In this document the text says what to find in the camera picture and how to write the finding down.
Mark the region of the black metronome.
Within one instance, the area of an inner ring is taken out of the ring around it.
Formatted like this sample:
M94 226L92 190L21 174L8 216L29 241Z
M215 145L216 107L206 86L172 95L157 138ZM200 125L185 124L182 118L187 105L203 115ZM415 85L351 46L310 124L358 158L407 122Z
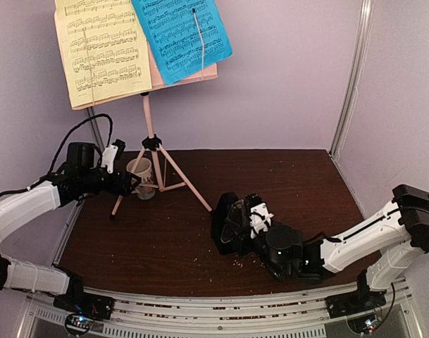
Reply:
M211 238L220 255L238 254L235 242L223 243L221 239L228 210L238 200L239 198L234 192L226 192L220 196L216 209L212 213Z

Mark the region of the clear metronome cover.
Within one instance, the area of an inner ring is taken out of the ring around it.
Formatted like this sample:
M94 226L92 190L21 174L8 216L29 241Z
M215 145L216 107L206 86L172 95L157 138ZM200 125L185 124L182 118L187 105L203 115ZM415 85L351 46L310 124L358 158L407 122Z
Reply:
M249 237L249 216L244 199L234 202L225 218L225 226L221 235L223 243L238 242Z

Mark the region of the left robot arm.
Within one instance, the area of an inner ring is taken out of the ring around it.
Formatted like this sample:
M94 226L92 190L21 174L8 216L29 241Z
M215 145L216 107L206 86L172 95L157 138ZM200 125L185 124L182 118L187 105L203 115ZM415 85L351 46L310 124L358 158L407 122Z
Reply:
M115 169L124 142L116 140L104 150L87 142L68 145L65 162L31 186L0 197L0 243L39 216L79 201L87 195L108 192L128 196L140 184L140 177ZM0 252L0 290L19 289L62 295L76 313L86 311L90 298L78 287L82 283L70 273L4 256Z

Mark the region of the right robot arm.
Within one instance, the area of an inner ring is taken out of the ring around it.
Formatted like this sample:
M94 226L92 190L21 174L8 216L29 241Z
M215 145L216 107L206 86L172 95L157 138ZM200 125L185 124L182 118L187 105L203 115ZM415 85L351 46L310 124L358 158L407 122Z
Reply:
M364 284L350 295L354 310L366 310L418 257L429 253L429 192L401 184L377 213L331 237L311 240L299 230L273 220L257 195L234 203L240 210L239 238L244 240L277 280L322 282L363 257L385 250L365 269Z

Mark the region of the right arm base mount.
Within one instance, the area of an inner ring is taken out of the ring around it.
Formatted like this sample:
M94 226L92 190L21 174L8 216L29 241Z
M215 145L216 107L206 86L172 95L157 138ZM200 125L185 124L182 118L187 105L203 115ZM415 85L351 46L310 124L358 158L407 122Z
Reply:
M358 290L329 296L325 299L330 318L354 315L373 310L386 304L384 292L364 292Z

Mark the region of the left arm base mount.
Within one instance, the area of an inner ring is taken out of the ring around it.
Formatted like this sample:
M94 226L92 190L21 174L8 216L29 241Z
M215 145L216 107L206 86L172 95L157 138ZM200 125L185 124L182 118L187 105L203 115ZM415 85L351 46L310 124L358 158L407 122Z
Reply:
M88 293L78 287L69 289L65 294L54 295L53 298L55 307L95 320L109 320L115 303L112 297Z

